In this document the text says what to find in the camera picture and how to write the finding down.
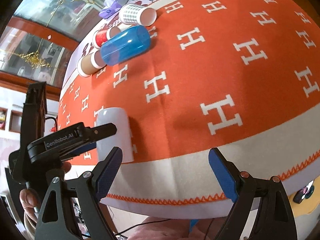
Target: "white mug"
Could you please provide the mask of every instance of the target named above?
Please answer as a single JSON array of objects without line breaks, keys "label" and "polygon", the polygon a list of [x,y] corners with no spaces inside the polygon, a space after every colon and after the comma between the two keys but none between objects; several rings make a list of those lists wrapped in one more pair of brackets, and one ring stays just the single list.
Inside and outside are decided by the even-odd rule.
[{"label": "white mug", "polygon": [[123,108],[111,107],[99,112],[96,126],[113,123],[117,127],[115,135],[97,141],[98,161],[104,160],[113,147],[122,150],[122,163],[133,162],[133,150],[129,118]]}]

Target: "white paper cup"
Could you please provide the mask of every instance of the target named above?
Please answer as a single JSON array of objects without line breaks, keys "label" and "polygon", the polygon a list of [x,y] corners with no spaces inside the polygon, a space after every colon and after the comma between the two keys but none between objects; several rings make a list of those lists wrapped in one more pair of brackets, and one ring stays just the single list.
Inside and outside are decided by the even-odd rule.
[{"label": "white paper cup", "polygon": [[97,141],[98,161],[104,160],[113,147],[122,150],[122,163],[133,162],[133,150],[129,118],[123,108],[111,107],[99,112],[96,126],[113,123],[117,127],[117,133],[108,138]]},{"label": "white paper cup", "polygon": [[106,63],[101,57],[101,51],[97,50],[80,58],[77,63],[77,70],[80,76],[90,77],[105,65]]},{"label": "white paper cup", "polygon": [[119,19],[127,25],[150,26],[156,21],[157,12],[155,9],[147,6],[129,3],[120,9]]}]

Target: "orange tablecloth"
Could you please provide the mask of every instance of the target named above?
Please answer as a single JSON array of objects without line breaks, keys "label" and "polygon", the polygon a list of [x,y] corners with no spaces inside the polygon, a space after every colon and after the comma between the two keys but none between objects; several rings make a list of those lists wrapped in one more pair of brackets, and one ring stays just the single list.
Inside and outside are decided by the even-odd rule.
[{"label": "orange tablecloth", "polygon": [[[288,194],[320,175],[320,29],[298,5],[140,2],[157,9],[148,27],[151,49],[90,78],[75,71],[60,100],[60,129],[94,126],[103,108],[128,113],[134,163],[121,166],[107,202],[161,217],[226,215],[229,201],[214,211],[195,208],[225,199],[207,162],[212,147],[253,176],[291,177],[284,182]],[[103,24],[80,44],[69,67],[92,50],[89,40]],[[72,164],[97,161],[93,150]],[[161,205],[171,208],[165,213]]]}]

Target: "finger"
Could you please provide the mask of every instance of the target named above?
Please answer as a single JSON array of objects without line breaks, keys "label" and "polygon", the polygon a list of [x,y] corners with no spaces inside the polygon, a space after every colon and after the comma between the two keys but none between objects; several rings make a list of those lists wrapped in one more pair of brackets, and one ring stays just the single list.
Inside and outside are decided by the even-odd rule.
[{"label": "finger", "polygon": [[28,217],[30,217],[34,222],[37,222],[37,217],[35,216],[33,208],[37,206],[38,201],[33,193],[28,189],[20,191],[20,202]]},{"label": "finger", "polygon": [[71,163],[64,162],[61,168],[65,171],[65,173],[67,173],[71,170]]},{"label": "finger", "polygon": [[38,204],[36,196],[29,189],[20,191],[20,202],[22,206],[26,208],[34,208]]},{"label": "finger", "polygon": [[23,208],[23,209],[24,209],[24,212],[27,214],[27,216],[30,217],[34,222],[38,221],[33,208],[27,207],[27,208]]}]

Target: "checkered paper cup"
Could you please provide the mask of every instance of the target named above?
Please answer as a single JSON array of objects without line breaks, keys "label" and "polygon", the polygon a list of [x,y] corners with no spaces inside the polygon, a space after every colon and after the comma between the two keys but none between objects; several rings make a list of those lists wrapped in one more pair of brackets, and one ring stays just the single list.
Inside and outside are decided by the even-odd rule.
[{"label": "checkered paper cup", "polygon": [[119,19],[124,24],[150,26],[157,19],[157,12],[153,8],[129,3],[123,6],[119,12]]}]

